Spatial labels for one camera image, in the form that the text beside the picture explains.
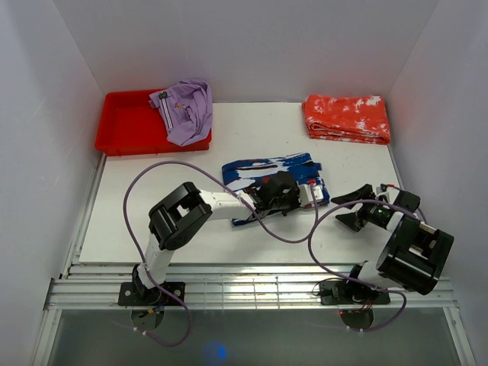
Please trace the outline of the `blue white red patterned trousers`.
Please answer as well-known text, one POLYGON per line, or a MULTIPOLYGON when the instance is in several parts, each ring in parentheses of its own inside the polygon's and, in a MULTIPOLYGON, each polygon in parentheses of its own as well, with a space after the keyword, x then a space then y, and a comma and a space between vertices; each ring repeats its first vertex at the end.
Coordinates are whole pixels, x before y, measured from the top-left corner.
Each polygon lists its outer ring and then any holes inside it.
POLYGON ((236 193, 247 193, 253 197, 253 190, 261 186, 276 191, 279 188, 317 183, 324 188, 327 204, 330 202, 326 183, 320 176, 322 165, 314 162, 308 152, 283 157, 236 160, 223 165, 221 171, 225 186, 236 193))

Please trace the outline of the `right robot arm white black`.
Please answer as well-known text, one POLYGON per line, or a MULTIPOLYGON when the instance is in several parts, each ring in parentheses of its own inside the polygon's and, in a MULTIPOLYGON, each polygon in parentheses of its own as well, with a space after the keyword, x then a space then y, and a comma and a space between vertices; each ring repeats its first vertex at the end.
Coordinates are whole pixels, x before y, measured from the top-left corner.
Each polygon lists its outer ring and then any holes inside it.
POLYGON ((361 303, 372 289, 401 287, 426 295, 438 283, 448 259, 454 237, 418 218, 421 198, 395 185, 380 185, 374 190, 366 184, 356 191, 334 197, 331 202, 351 210, 335 218, 354 232, 366 225, 390 233, 377 261, 356 264, 344 284, 346 297, 361 303))

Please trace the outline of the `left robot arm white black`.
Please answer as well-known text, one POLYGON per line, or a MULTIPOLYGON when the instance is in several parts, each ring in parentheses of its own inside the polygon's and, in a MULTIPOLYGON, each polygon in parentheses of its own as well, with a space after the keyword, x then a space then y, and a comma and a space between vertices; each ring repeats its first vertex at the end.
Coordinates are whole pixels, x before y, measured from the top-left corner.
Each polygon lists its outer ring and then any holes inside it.
POLYGON ((272 214, 287 215, 303 206, 305 190, 283 171, 232 194, 199 190, 190 181, 181 184, 149 211, 149 245, 132 274, 136 297, 148 305, 160 299, 172 256, 206 222, 229 220, 238 226, 272 214))

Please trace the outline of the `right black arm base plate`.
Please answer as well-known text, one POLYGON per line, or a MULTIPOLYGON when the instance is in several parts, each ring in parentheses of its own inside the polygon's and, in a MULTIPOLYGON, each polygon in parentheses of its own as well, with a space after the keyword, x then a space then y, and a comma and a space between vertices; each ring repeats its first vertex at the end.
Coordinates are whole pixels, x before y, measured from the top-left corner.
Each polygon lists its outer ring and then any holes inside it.
POLYGON ((388 305, 388 294, 373 291, 367 286, 338 278, 317 282, 311 294, 320 298, 322 305, 388 305))

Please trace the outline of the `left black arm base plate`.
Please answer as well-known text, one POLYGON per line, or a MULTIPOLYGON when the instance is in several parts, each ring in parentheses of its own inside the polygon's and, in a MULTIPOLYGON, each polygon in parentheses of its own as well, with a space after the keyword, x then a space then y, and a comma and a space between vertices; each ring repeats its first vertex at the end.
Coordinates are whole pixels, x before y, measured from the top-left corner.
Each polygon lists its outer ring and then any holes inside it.
POLYGON ((185 282, 165 282, 161 284, 165 291, 157 287, 150 289, 133 282, 124 282, 120 286, 117 305, 122 307, 157 307, 178 306, 175 299, 185 300, 185 282))

